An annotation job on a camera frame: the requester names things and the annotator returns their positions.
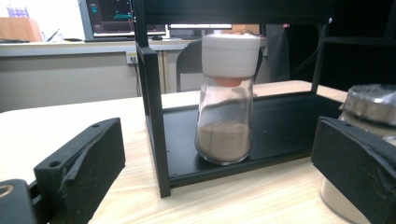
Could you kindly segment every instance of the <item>glass jar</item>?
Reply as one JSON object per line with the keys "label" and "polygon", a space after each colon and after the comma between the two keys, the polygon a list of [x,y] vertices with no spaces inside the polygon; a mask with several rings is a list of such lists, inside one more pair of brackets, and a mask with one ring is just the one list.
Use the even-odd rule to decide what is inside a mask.
{"label": "glass jar", "polygon": [[205,84],[201,88],[195,147],[207,161],[228,165],[248,156],[259,47],[260,39],[255,36],[203,38]]}
{"label": "glass jar", "polygon": [[248,155],[252,112],[252,78],[226,82],[240,84],[224,86],[218,78],[205,76],[195,138],[198,153],[222,165]]}

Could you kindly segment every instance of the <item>silver lid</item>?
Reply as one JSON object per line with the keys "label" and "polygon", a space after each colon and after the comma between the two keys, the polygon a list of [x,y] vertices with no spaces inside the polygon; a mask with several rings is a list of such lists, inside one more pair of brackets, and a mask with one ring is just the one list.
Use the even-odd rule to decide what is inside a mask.
{"label": "silver lid", "polygon": [[396,85],[353,86],[344,110],[363,119],[396,125]]}

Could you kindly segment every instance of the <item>jar lid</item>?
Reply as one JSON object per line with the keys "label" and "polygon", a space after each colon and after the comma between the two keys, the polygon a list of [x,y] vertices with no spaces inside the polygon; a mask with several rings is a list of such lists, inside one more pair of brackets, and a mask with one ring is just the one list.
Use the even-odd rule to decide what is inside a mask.
{"label": "jar lid", "polygon": [[202,67],[211,77],[253,77],[261,39],[254,35],[205,35]]}
{"label": "jar lid", "polygon": [[353,86],[344,110],[363,119],[396,125],[396,85]]}

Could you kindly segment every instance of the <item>white wall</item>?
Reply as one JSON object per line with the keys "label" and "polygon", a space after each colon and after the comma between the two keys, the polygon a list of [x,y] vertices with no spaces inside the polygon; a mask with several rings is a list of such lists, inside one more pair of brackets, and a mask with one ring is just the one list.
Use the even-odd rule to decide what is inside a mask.
{"label": "white wall", "polygon": [[8,17],[8,5],[27,7],[46,36],[60,29],[65,38],[85,38],[78,0],[0,0],[0,17]]}

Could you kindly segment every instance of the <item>cable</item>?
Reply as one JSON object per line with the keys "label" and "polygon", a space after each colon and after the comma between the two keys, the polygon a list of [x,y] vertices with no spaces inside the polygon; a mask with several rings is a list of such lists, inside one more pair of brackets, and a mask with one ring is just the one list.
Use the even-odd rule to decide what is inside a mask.
{"label": "cable", "polygon": [[317,26],[317,31],[318,31],[318,45],[317,45],[317,48],[315,49],[315,51],[305,61],[303,61],[302,63],[300,63],[296,67],[294,67],[290,71],[291,74],[295,74],[298,71],[302,70],[303,68],[307,67],[309,64],[314,62],[315,59],[317,58],[318,49],[319,49],[319,42],[320,42],[320,27],[319,26]]}
{"label": "cable", "polygon": [[140,91],[140,76],[139,76],[139,72],[137,71],[137,61],[134,57],[131,58],[132,63],[134,64],[134,70],[136,71],[136,93],[137,96],[142,96],[142,92]]}

